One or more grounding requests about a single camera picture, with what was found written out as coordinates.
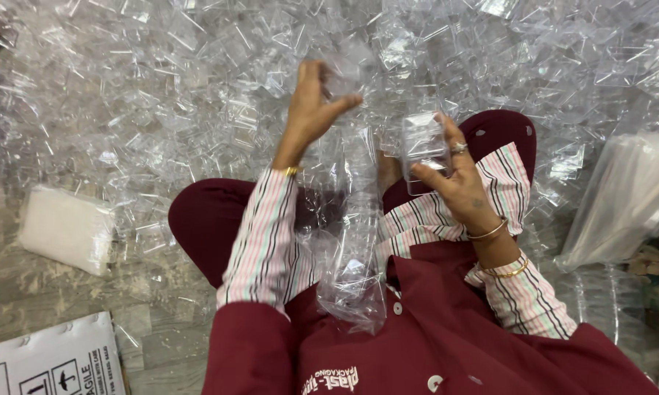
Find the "wrist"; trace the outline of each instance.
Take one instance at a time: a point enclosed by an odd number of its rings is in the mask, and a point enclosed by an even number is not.
[[[271,168],[275,170],[287,169],[300,164],[300,160],[305,154],[306,145],[294,139],[288,139],[285,136],[278,145],[276,156],[273,159]]]
[[[464,223],[468,234],[473,237],[483,236],[492,232],[502,223],[502,219],[495,214],[495,211],[479,215],[471,221]]]

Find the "floor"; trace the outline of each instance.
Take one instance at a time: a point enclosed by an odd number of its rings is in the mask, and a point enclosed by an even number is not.
[[[200,394],[215,291],[177,247],[104,278],[24,251],[0,179],[0,342],[111,311],[132,395]]]

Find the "person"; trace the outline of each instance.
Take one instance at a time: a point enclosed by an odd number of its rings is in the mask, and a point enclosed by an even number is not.
[[[318,268],[293,234],[293,174],[362,102],[325,102],[323,73],[321,61],[300,65],[284,135],[255,184],[198,181],[171,205],[173,234],[218,288],[202,394],[659,393],[603,333],[567,315],[517,247],[536,134],[516,112],[481,112],[461,129],[437,116],[454,174],[412,172],[438,195],[410,196],[396,167],[381,170],[395,181],[378,229],[383,327],[349,333],[318,311]]]

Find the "bracelet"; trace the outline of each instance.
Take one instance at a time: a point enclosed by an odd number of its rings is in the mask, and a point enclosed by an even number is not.
[[[289,167],[289,168],[287,168],[287,169],[285,169],[285,170],[281,170],[281,172],[283,172],[283,173],[285,174],[285,176],[288,177],[288,176],[294,176],[294,175],[296,175],[298,172],[301,172],[302,170],[303,170],[302,167],[299,167],[299,166],[292,166],[292,167]]]
[[[482,240],[483,238],[486,238],[486,237],[492,235],[493,233],[495,233],[498,230],[502,229],[503,226],[507,225],[508,219],[504,215],[500,216],[500,220],[502,220],[502,222],[500,222],[500,225],[498,225],[497,228],[491,230],[488,233],[485,233],[483,236],[471,236],[471,235],[468,234],[468,229],[466,229],[465,237],[467,237],[469,240]]]
[[[522,264],[521,268],[519,268],[515,271],[511,271],[510,273],[505,273],[505,274],[490,273],[488,271],[485,271],[485,269],[483,270],[483,273],[488,274],[488,275],[492,275],[493,277],[498,277],[498,278],[509,278],[509,277],[513,277],[515,275],[518,275],[518,274],[522,273],[527,268],[528,264],[529,264],[529,258],[527,258],[525,260],[525,263]]]

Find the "white button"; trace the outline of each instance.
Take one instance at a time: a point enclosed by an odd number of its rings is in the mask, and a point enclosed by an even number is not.
[[[443,380],[442,376],[433,375],[427,380],[427,388],[432,392],[436,392],[437,387],[439,387],[439,384],[441,384]]]

